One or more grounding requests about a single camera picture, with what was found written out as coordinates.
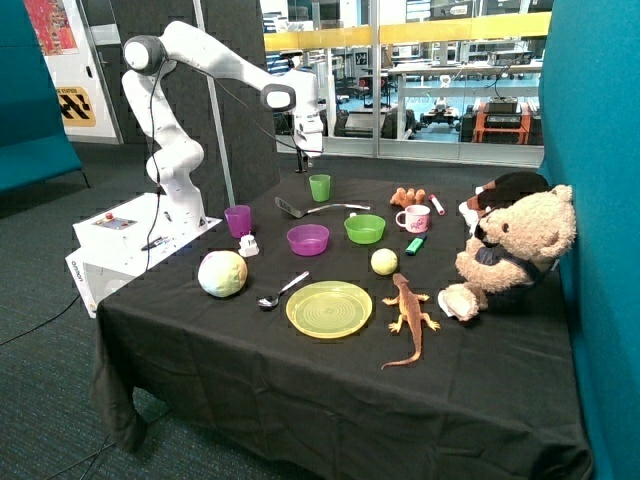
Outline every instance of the yellow ball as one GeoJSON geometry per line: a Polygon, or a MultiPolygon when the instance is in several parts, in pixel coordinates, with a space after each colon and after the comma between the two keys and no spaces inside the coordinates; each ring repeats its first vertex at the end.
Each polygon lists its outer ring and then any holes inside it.
{"type": "Polygon", "coordinates": [[[247,273],[244,258],[235,252],[220,250],[204,257],[198,270],[198,282],[205,292],[224,298],[240,291],[247,273]]]}
{"type": "Polygon", "coordinates": [[[371,256],[371,268],[378,275],[391,275],[398,267],[398,257],[388,248],[376,250],[371,256]]]}

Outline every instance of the yellow railing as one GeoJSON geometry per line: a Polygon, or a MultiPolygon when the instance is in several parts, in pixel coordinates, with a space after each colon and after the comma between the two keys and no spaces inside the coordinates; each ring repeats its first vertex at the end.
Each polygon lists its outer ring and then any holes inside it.
{"type": "MultiPolygon", "coordinates": [[[[455,40],[539,37],[547,35],[551,13],[490,15],[459,20],[382,25],[380,43],[440,42],[455,40]]],[[[264,36],[267,52],[370,45],[370,26],[312,32],[270,33],[264,36]]]]}

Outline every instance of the green bowl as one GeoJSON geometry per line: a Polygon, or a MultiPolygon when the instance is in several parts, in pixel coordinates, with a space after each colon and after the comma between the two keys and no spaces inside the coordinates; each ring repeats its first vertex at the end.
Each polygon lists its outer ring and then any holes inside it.
{"type": "Polygon", "coordinates": [[[386,222],[377,215],[354,215],[344,221],[347,236],[353,243],[367,245],[382,238],[386,222]]]}

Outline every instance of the yellow sign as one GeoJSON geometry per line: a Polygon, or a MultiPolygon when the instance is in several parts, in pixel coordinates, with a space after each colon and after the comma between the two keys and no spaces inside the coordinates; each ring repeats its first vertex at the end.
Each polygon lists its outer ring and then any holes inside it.
{"type": "Polygon", "coordinates": [[[65,127],[95,127],[96,117],[87,91],[82,87],[56,88],[65,127]]]}
{"type": "MultiPolygon", "coordinates": [[[[380,43],[488,40],[506,37],[544,37],[549,33],[551,12],[489,15],[478,18],[402,23],[380,26],[380,43]]],[[[327,30],[268,33],[267,52],[371,45],[370,26],[327,30]]]]}

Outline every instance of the marker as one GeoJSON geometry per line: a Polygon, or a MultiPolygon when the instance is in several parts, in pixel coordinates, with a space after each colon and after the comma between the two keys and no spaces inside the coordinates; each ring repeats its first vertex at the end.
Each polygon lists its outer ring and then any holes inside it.
{"type": "Polygon", "coordinates": [[[438,210],[438,213],[440,215],[444,215],[444,208],[442,208],[442,205],[440,205],[440,202],[438,201],[438,199],[433,193],[429,195],[429,200],[431,200],[431,203],[433,203],[434,207],[436,207],[436,210],[438,210]]]}
{"type": "Polygon", "coordinates": [[[420,235],[418,235],[416,238],[413,239],[413,242],[409,244],[409,246],[404,251],[404,253],[406,253],[410,257],[414,256],[418,252],[418,249],[422,246],[422,244],[426,239],[427,239],[427,232],[421,233],[420,235]]]}
{"type": "Polygon", "coordinates": [[[140,250],[143,251],[143,252],[146,252],[147,250],[151,250],[152,248],[156,248],[158,245],[162,245],[166,241],[167,241],[166,237],[158,237],[153,242],[151,242],[148,245],[145,245],[144,247],[142,247],[140,250]]]}

